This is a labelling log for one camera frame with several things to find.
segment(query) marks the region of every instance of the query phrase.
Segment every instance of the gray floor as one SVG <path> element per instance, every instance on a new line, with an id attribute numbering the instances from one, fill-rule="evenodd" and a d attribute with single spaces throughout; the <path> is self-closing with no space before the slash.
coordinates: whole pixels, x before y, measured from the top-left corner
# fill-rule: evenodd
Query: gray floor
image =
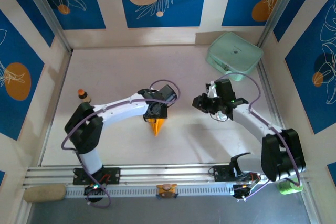
<path id="1" fill-rule="evenodd" d="M 65 199 L 35 204 L 28 223 L 300 224 L 310 221 L 300 194 L 281 195 L 276 185 L 271 184 L 247 202 L 237 202 L 232 196 L 115 198 L 110 208 L 96 209 L 87 206 L 84 199 Z"/>

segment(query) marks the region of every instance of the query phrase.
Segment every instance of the cylindrical sponge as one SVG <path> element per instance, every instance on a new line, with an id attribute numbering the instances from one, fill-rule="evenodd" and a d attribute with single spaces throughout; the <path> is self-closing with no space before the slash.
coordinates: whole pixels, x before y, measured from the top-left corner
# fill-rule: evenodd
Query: cylindrical sponge
<path id="1" fill-rule="evenodd" d="M 57 201 L 65 198 L 67 188 L 63 184 L 36 186 L 25 190 L 23 199 L 28 203 Z"/>
<path id="2" fill-rule="evenodd" d="M 282 194 L 293 194 L 293 193 L 298 193 L 300 191 L 303 190 L 303 185 L 300 187 L 297 187 L 296 185 L 294 185 L 293 183 L 291 183 L 290 181 L 284 181 L 284 182 L 280 182 L 278 184 L 278 189 Z"/>

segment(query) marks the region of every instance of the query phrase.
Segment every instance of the metal frame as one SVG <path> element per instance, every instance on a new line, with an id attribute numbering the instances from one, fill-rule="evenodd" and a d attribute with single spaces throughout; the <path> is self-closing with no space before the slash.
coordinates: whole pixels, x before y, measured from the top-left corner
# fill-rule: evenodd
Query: metal frame
<path id="1" fill-rule="evenodd" d="M 71 48 L 66 40 L 64 32 L 60 23 L 58 22 L 54 12 L 48 5 L 46 0 L 34 0 L 43 17 L 45 18 L 52 31 L 58 37 L 63 47 L 71 53 Z M 257 44 L 263 47 L 268 36 L 272 33 L 276 23 L 278 22 L 282 12 L 285 10 L 289 0 L 279 0 L 274 7 L 268 21 L 266 22 L 264 31 Z M 58 93 L 58 103 L 60 92 L 66 77 L 66 72 L 69 66 L 67 63 L 62 84 Z M 283 120 L 280 116 L 279 110 L 273 96 L 271 86 L 267 77 L 266 69 L 263 61 L 258 65 L 258 72 L 261 79 L 262 87 L 267 99 L 267 103 L 273 120 L 279 126 L 284 127 Z M 53 114 L 49 129 L 47 131 L 43 147 L 39 156 L 38 166 L 44 156 L 47 139 L 50 133 L 51 124 L 56 112 Z M 121 168 L 120 184 L 108 186 L 108 189 L 114 197 L 141 197 L 152 196 L 156 191 L 155 186 L 158 184 L 173 184 L 179 185 L 179 193 L 182 195 L 231 195 L 233 194 L 233 185 L 239 185 L 240 182 L 226 182 L 218 183 L 214 181 L 214 177 L 208 173 L 208 170 L 214 165 L 228 165 L 228 164 L 186 164 L 186 165 L 123 165 Z M 66 197 L 84 197 L 83 186 L 72 185 L 73 172 L 75 166 L 52 166 L 52 167 L 31 167 L 28 169 L 23 188 L 31 186 L 45 185 L 45 184 L 66 184 Z M 262 177 L 262 183 L 265 183 L 267 178 Z M 316 204 L 312 197 L 311 188 L 308 182 L 303 182 L 305 189 L 301 193 L 303 201 L 306 206 L 308 216 L 311 223 L 321 223 Z M 16 223 L 26 223 L 30 212 L 31 204 L 22 200 L 20 211 L 17 215 Z"/>
<path id="2" fill-rule="evenodd" d="M 215 182 L 209 169 L 214 165 L 229 165 L 228 163 L 216 164 L 178 164 L 178 165 L 121 165 L 105 166 L 121 168 L 121 176 L 118 185 L 115 186 L 156 186 L 160 184 L 178 185 L 241 185 L 246 182 Z M 28 169 L 23 188 L 48 184 L 65 184 L 69 188 L 72 185 L 73 169 L 79 166 L 52 166 L 31 167 Z"/>
<path id="3" fill-rule="evenodd" d="M 47 22 L 51 31 L 55 34 L 55 36 L 59 39 L 60 43 L 63 45 L 65 50 L 70 54 L 72 53 L 72 49 L 70 44 L 63 32 L 62 26 L 56 18 L 55 13 L 51 9 L 47 0 L 33 0 L 36 4 L 38 10 L 41 12 L 43 18 Z"/>

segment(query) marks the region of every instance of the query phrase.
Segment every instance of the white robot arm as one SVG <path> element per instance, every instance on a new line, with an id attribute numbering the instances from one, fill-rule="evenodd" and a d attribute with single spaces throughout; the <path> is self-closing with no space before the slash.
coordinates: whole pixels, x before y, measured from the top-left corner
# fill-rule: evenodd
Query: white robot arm
<path id="1" fill-rule="evenodd" d="M 296 173 L 292 157 L 299 172 L 306 169 L 297 132 L 273 125 L 253 110 L 244 98 L 237 99 L 229 79 L 207 84 L 206 93 L 196 97 L 193 106 L 204 113 L 226 115 L 241 124 L 261 143 L 261 157 L 243 153 L 231 158 L 230 167 L 215 167 L 215 179 L 219 174 L 218 181 L 230 181 L 248 172 L 265 174 L 272 182 L 288 178 Z M 292 157 L 284 151 L 284 147 L 289 148 Z"/>
<path id="2" fill-rule="evenodd" d="M 79 105 L 66 124 L 65 131 L 69 134 L 87 115 L 95 114 L 80 125 L 70 137 L 86 172 L 95 174 L 103 168 L 96 149 L 103 129 L 137 115 L 143 115 L 145 120 L 166 119 L 167 103 L 172 103 L 176 99 L 174 90 L 166 85 L 160 90 L 142 89 L 126 99 L 104 105 L 91 106 L 89 103 Z"/>

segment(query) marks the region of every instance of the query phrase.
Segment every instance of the metal track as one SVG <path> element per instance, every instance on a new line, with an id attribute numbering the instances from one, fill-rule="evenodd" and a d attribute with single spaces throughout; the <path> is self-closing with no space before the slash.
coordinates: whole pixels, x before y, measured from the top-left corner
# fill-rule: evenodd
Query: metal track
<path id="1" fill-rule="evenodd" d="M 105 166 L 121 168 L 120 183 L 117 187 L 156 186 L 160 184 L 184 185 L 241 185 L 246 182 L 215 182 L 208 173 L 214 165 L 226 164 L 187 164 L 187 165 L 122 165 Z M 39 185 L 66 184 L 72 185 L 73 172 L 77 166 L 69 167 L 32 167 L 28 169 L 23 183 L 24 188 Z"/>
<path id="2" fill-rule="evenodd" d="M 158 191 L 156 186 L 108 186 L 107 191 L 113 198 L 121 197 L 154 197 Z M 233 195 L 232 184 L 221 185 L 195 185 L 178 186 L 176 189 L 178 196 L 214 196 L 214 195 Z M 67 187 L 66 198 L 85 198 L 84 187 Z M 101 193 L 92 195 L 90 198 L 107 197 Z"/>

